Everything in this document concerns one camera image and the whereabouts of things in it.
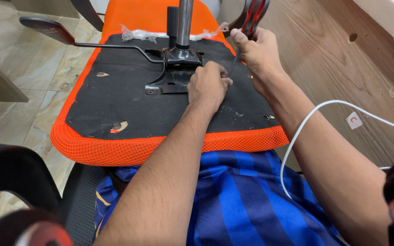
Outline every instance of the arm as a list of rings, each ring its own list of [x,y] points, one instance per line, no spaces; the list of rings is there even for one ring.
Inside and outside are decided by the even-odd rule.
[[[203,139],[232,80],[214,62],[188,84],[189,106],[128,184],[94,245],[184,245]]]
[[[258,28],[255,41],[240,31],[232,38],[254,76],[254,87],[269,103],[288,139],[314,108],[285,73],[276,36]],[[326,214],[351,245],[387,245],[390,224],[382,195],[385,174],[356,150],[316,111],[293,146],[294,154]]]

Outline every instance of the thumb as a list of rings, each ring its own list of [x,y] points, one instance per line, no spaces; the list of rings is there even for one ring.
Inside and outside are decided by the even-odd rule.
[[[226,83],[227,86],[231,86],[233,84],[233,80],[230,78],[222,78],[222,81]]]
[[[249,42],[247,36],[236,28],[230,31],[230,36],[232,37],[232,40],[235,43],[236,47],[240,48],[241,50],[243,50],[246,43]]]

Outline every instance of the hole in wood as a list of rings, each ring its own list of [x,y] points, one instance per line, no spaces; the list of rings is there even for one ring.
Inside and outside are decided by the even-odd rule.
[[[349,42],[355,42],[355,40],[357,40],[357,37],[358,37],[358,34],[356,34],[356,33],[352,33],[350,36],[349,36]]]

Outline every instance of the black lever paddle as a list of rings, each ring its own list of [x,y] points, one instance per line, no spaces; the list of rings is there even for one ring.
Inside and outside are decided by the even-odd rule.
[[[28,28],[38,31],[50,38],[67,45],[78,47],[94,47],[94,48],[118,48],[118,49],[137,49],[149,62],[151,63],[164,63],[163,60],[152,60],[147,54],[138,46],[128,45],[114,45],[114,44],[91,44],[91,43],[77,43],[74,37],[66,30],[66,28],[58,23],[48,19],[41,19],[35,17],[21,17],[19,22]]]

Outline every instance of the striped fabric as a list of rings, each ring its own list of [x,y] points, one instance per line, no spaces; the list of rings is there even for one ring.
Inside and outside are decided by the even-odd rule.
[[[284,169],[273,150],[259,153],[211,151],[201,155],[200,172],[188,228],[188,245],[344,245],[307,182]],[[139,166],[117,168],[130,181]],[[96,235],[118,194],[109,177],[97,187]]]

